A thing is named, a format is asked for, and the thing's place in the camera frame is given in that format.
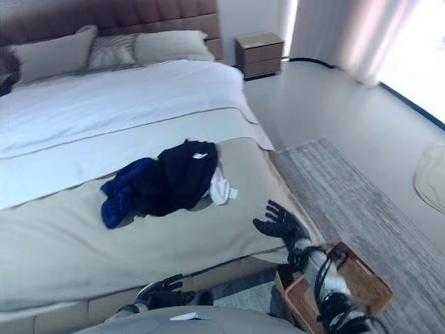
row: curtain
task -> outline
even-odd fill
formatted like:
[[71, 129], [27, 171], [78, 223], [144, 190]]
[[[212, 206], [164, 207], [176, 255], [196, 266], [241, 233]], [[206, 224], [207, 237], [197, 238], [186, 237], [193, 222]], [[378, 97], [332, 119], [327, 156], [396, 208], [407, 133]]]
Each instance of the curtain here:
[[335, 65], [373, 87], [419, 0], [300, 0], [290, 58]]

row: wicker basket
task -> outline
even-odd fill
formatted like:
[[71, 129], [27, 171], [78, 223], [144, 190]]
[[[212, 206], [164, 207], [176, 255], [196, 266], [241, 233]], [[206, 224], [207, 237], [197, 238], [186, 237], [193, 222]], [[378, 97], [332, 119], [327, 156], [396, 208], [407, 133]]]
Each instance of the wicker basket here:
[[[358, 309], [372, 314], [384, 310], [393, 296], [391, 289], [347, 245], [340, 243], [337, 247], [347, 254], [336, 263], [337, 271], [348, 284]], [[291, 314], [308, 333], [324, 334], [323, 325], [316, 320], [318, 309], [312, 288], [302, 276], [296, 275], [294, 278], [295, 281], [283, 291], [277, 276], [278, 290], [283, 294]]]

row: wall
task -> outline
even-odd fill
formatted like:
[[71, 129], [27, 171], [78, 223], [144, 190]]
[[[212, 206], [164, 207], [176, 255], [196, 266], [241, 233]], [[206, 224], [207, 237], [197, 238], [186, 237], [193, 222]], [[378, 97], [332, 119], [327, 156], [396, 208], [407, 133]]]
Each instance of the wall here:
[[272, 31], [284, 39], [293, 1], [295, 0], [218, 0], [226, 63], [235, 64], [236, 36]]

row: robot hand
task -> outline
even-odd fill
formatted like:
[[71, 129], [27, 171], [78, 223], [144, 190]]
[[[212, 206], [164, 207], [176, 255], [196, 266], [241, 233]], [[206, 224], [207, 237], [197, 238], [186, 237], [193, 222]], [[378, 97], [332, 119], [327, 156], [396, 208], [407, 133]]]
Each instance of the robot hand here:
[[[255, 227], [269, 237], [282, 238], [289, 252], [288, 263], [294, 268], [301, 269], [305, 260], [305, 257], [301, 256], [302, 251], [311, 245], [307, 228], [291, 212], [273, 200], [268, 201], [266, 210], [266, 217], [269, 220], [254, 219]], [[304, 246], [296, 247], [297, 241], [304, 241]]]
[[173, 291], [182, 287], [182, 282], [177, 282], [182, 277], [179, 274], [146, 286], [139, 291], [135, 303], [143, 302], [149, 309], [188, 305], [195, 298], [194, 291]]
[[303, 224], [281, 205], [269, 200], [266, 210], [266, 217], [270, 219], [269, 221], [253, 220], [255, 227], [261, 233], [293, 242], [300, 239], [311, 239]]

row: robotic arm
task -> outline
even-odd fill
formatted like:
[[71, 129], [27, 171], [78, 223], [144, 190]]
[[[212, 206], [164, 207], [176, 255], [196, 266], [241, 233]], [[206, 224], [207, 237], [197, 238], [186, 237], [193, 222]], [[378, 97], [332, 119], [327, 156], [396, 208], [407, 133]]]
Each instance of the robotic arm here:
[[312, 246], [309, 233], [301, 222], [272, 200], [266, 206], [266, 218], [267, 221], [254, 219], [253, 223], [261, 233], [283, 239], [289, 251], [289, 265], [303, 273], [314, 291], [326, 333], [388, 333], [380, 320], [356, 311], [345, 280], [332, 266], [340, 256], [336, 249], [326, 254], [321, 247]]

